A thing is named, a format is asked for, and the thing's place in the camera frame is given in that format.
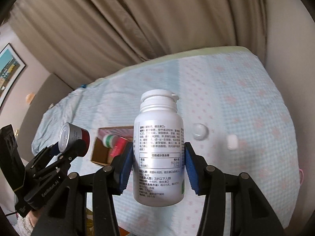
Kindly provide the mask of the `beige curtain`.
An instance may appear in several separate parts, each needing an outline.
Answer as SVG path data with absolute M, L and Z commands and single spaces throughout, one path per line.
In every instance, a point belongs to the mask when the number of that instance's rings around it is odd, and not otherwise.
M 17 0 L 8 22 L 73 88 L 204 47 L 243 46 L 266 57 L 265 0 Z

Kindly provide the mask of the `silver red cylindrical can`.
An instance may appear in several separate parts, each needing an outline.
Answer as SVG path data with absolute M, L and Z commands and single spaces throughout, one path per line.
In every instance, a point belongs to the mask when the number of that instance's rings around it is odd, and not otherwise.
M 77 141 L 82 140 L 85 143 L 83 151 L 79 151 L 78 156 L 83 157 L 87 154 L 90 145 L 90 134 L 89 132 L 81 127 L 73 125 L 71 123 L 65 123 L 58 137 L 58 148 L 60 153 L 65 153 L 72 145 Z

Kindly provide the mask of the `blue pink patterned bedspread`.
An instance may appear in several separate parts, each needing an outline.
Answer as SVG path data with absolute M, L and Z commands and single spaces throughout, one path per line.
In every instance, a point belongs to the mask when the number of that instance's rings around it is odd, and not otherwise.
M 102 127 L 133 125 L 151 89 L 179 96 L 185 141 L 224 173 L 248 173 L 287 227 L 300 187 L 295 128 L 259 58 L 243 47 L 166 56 L 80 87 L 43 115 L 32 152 L 57 142 L 67 122 L 92 140 Z

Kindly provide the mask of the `large white supplement bottle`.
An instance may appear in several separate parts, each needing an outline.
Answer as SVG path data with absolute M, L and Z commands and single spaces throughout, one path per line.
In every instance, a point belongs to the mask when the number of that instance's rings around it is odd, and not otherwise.
M 133 197 L 146 206 L 171 206 L 184 197 L 184 126 L 178 99 L 164 89 L 147 91 L 134 120 Z

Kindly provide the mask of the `red Marubi carton box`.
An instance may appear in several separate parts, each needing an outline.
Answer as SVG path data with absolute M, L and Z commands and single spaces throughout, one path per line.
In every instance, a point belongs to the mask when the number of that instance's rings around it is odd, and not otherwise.
M 110 158 L 114 158 L 118 155 L 121 155 L 128 143 L 128 140 L 123 137 L 118 137 L 117 141 L 115 142 L 114 148 L 109 153 Z

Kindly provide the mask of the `brown cardboard box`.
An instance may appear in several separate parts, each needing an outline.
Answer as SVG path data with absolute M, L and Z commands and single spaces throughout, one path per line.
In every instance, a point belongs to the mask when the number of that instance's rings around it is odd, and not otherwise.
M 127 142 L 132 142 L 133 126 L 98 128 L 92 151 L 91 162 L 110 165 L 113 159 L 123 153 Z

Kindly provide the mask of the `small clear round container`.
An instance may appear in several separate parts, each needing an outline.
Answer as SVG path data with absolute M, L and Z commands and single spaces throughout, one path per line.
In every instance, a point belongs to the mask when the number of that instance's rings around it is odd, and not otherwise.
M 192 127 L 193 138 L 197 141 L 205 140 L 209 135 L 209 129 L 207 126 L 201 123 L 195 123 Z

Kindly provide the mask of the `grey headboard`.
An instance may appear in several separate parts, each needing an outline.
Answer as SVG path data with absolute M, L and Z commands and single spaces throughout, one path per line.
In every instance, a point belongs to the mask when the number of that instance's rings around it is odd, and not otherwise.
M 49 109 L 51 104 L 58 103 L 72 91 L 73 89 L 55 74 L 48 76 L 35 94 L 19 129 L 17 144 L 19 155 L 22 159 L 31 161 L 34 156 L 31 144 L 43 114 Z

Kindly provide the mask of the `framed wall picture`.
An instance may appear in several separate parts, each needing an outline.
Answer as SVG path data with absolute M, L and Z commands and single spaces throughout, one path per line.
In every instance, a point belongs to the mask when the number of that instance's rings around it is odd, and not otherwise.
M 23 60 L 21 60 L 11 44 L 8 43 L 1 50 L 1 106 L 14 82 L 17 80 L 25 67 L 26 64 Z

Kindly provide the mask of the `white green-label bottle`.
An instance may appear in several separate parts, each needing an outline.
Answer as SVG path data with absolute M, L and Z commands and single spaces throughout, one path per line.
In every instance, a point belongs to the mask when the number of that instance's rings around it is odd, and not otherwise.
M 106 134 L 102 139 L 102 143 L 104 147 L 114 149 L 119 139 L 120 137 L 117 135 Z

